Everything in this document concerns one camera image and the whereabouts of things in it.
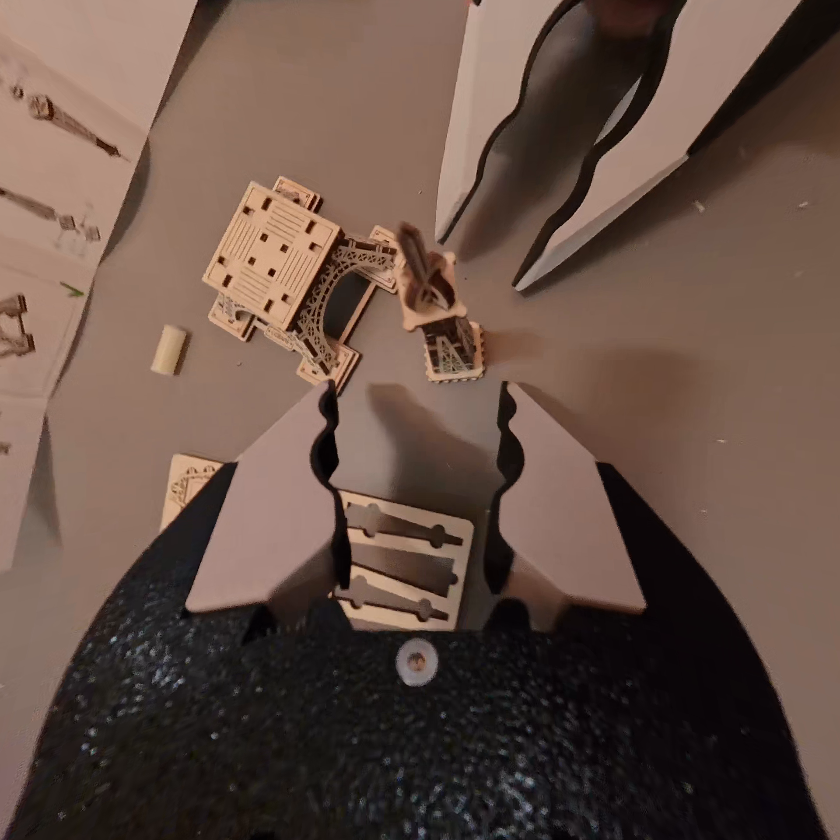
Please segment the wooden tower model spire section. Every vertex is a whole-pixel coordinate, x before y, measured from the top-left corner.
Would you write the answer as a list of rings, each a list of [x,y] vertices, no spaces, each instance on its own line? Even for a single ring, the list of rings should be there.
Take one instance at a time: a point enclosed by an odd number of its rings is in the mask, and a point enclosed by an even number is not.
[[[423,334],[426,376],[434,383],[471,382],[483,376],[482,328],[469,319],[456,281],[457,257],[426,247],[421,231],[401,223],[396,233],[404,265],[396,272],[405,331]]]

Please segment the grey desk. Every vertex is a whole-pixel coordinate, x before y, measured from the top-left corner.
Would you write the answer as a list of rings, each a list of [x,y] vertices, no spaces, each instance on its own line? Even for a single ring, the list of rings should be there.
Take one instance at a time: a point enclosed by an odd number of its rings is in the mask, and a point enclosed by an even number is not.
[[[468,2],[198,2],[77,342],[2,574],[2,834],[83,632],[159,531],[176,453],[231,459],[309,390],[207,321],[201,275],[249,181],[321,193],[358,235],[431,239]],[[340,398],[341,487],[478,529],[499,383],[617,467],[729,599],[838,837],[838,37],[525,295],[511,282],[638,53],[585,8],[541,48],[447,244],[487,333],[473,384],[425,378],[375,292]],[[187,332],[153,373],[165,324]]]

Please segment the paper instruction sheet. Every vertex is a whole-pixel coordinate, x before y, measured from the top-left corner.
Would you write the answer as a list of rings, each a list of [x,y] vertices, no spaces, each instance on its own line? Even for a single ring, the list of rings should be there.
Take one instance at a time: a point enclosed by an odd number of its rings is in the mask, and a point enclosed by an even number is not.
[[[196,2],[1,2],[1,569]]]

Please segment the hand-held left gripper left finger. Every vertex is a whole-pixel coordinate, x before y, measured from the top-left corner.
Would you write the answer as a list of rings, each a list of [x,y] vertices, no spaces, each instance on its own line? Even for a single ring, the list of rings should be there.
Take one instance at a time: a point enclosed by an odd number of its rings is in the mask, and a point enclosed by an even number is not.
[[[350,584],[332,380],[276,421],[238,458],[192,589],[189,613],[263,605],[298,617]]]

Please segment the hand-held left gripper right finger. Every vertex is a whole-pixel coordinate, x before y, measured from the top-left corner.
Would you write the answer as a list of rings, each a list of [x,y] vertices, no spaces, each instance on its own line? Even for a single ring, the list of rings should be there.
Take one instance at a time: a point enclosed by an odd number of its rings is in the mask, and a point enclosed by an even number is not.
[[[500,387],[484,575],[500,604],[552,632],[572,607],[641,615],[647,601],[593,454],[519,384]]]

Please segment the small cream wax piece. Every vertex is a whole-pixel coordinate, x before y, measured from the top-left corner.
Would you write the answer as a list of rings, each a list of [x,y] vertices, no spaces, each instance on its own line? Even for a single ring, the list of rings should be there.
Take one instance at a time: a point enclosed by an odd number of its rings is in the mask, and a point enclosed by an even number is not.
[[[186,341],[187,332],[185,330],[172,324],[165,324],[154,352],[150,370],[158,375],[176,375],[180,369]]]

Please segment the wooden sheet with arch parts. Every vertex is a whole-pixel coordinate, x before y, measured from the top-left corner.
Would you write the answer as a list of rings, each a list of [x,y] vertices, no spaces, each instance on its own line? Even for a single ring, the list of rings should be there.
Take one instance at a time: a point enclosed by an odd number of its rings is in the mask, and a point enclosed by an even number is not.
[[[173,455],[166,483],[159,532],[168,528],[223,464],[223,461],[194,455]]]

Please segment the wooden sheet with spire cut-outs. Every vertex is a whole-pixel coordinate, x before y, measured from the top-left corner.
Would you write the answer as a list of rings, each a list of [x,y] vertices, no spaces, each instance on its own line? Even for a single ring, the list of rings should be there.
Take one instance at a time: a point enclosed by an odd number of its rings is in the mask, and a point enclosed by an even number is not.
[[[340,490],[352,551],[337,601],[356,631],[453,632],[473,524],[444,513]]]

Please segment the wooden tower model base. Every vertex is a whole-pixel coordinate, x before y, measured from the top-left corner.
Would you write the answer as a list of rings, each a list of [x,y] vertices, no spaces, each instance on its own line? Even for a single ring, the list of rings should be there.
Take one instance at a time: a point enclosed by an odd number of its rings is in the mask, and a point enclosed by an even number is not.
[[[299,355],[300,378],[341,393],[361,360],[350,336],[375,289],[396,293],[405,259],[391,231],[347,234],[321,204],[283,175],[249,183],[203,282],[216,293],[211,323],[241,342],[262,333]]]

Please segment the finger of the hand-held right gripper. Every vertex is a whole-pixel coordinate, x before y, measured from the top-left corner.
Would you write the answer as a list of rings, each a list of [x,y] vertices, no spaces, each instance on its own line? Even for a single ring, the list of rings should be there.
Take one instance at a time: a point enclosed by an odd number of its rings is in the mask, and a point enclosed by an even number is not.
[[[440,168],[435,238],[452,235],[483,178],[492,145],[524,102],[537,54],[577,1],[469,4]]]
[[[687,161],[692,144],[799,4],[689,1],[663,18],[642,75],[522,261],[516,291],[560,266]]]

